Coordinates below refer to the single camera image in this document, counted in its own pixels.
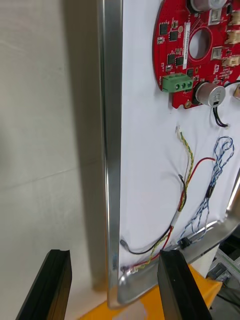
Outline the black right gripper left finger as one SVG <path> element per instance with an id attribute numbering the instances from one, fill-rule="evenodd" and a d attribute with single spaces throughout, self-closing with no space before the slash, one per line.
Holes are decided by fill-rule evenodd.
<path id="1" fill-rule="evenodd" d="M 17 320 L 63 320 L 72 284 L 69 250 L 50 250 L 20 308 Z"/>

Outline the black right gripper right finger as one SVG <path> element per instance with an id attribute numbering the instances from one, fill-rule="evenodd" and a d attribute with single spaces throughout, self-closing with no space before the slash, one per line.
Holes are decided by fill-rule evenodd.
<path id="1" fill-rule="evenodd" d="M 179 250 L 160 251 L 157 281 L 166 320 L 211 320 L 188 264 Z"/>

